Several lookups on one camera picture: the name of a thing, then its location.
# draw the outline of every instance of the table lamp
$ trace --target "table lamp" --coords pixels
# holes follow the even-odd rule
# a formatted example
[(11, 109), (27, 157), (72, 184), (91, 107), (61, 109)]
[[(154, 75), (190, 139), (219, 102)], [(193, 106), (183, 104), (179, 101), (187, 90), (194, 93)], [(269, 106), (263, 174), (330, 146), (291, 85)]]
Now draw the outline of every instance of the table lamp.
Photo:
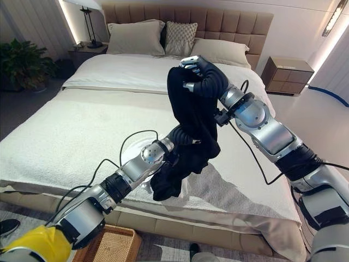
[[(82, 6), (82, 8), (80, 9), (80, 11), (82, 11), (84, 13), (84, 17), (85, 17), (85, 22), (86, 22), (86, 26), (87, 26), (87, 31), (88, 31), (88, 35), (89, 35), (89, 39), (90, 39), (90, 43), (87, 45), (88, 48), (98, 48), (101, 47), (103, 44), (99, 41), (96, 41), (96, 36), (94, 35), (94, 30), (93, 30), (93, 26), (92, 26), (92, 21), (91, 21), (91, 16), (90, 13), (92, 12), (91, 10), (89, 10), (89, 8), (92, 9), (97, 9), (97, 10), (101, 10), (102, 7), (96, 3), (96, 1), (94, 0), (63, 0), (65, 2), (68, 3), (73, 3), (73, 4), (79, 4)], [(92, 30), (92, 35), (93, 38), (91, 37), (91, 33), (89, 31), (88, 28), (88, 22), (87, 22), (87, 16), (89, 18), (89, 23), (91, 25), (91, 30)]]

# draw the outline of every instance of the wicker basket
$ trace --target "wicker basket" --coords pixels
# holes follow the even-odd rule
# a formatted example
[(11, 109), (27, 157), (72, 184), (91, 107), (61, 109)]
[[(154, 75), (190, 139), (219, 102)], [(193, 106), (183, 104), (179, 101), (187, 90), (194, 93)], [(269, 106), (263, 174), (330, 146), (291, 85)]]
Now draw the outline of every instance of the wicker basket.
[(76, 252), (73, 262), (135, 261), (141, 242), (133, 229), (106, 225), (87, 247)]

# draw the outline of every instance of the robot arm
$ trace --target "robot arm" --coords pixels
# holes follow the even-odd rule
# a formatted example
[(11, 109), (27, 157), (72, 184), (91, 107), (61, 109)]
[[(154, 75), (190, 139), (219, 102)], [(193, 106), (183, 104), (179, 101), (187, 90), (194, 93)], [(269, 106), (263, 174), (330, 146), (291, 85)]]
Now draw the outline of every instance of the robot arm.
[[(217, 124), (223, 126), (234, 118), (238, 128), (251, 136), (255, 146), (302, 194), (300, 209), (309, 224), (319, 230), (314, 238), (311, 261), (346, 261), (349, 257), (349, 182), (275, 120), (266, 104), (229, 83), (215, 65), (194, 56), (183, 59), (180, 66), (203, 77), (201, 82), (184, 83), (184, 88), (199, 96), (216, 97), (225, 107), (215, 116)], [(207, 78), (215, 84), (207, 87)], [(202, 87), (215, 90), (206, 91)]]
[(168, 161), (176, 145), (200, 143), (174, 128), (167, 137), (145, 146), (101, 184), (86, 190), (55, 215), (53, 226), (40, 226), (1, 250), (0, 261), (66, 261), (71, 249), (88, 245), (104, 227), (109, 214), (122, 199)]

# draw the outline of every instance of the green leaves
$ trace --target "green leaves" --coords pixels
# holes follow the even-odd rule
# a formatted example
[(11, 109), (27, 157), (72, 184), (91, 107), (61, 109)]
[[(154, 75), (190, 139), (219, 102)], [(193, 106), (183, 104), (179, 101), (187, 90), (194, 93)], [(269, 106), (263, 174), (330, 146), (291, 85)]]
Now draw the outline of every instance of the green leaves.
[(42, 57), (47, 49), (30, 41), (0, 44), (0, 70), (14, 85), (36, 89), (46, 76), (54, 76), (56, 65), (49, 57)]

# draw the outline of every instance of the patterned pillow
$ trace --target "patterned pillow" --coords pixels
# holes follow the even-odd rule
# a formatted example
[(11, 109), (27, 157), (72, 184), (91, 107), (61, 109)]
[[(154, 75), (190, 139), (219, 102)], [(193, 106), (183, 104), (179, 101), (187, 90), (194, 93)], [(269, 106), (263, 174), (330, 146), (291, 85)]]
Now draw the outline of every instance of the patterned pillow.
[(166, 54), (189, 56), (194, 46), (197, 23), (167, 22), (166, 25)]

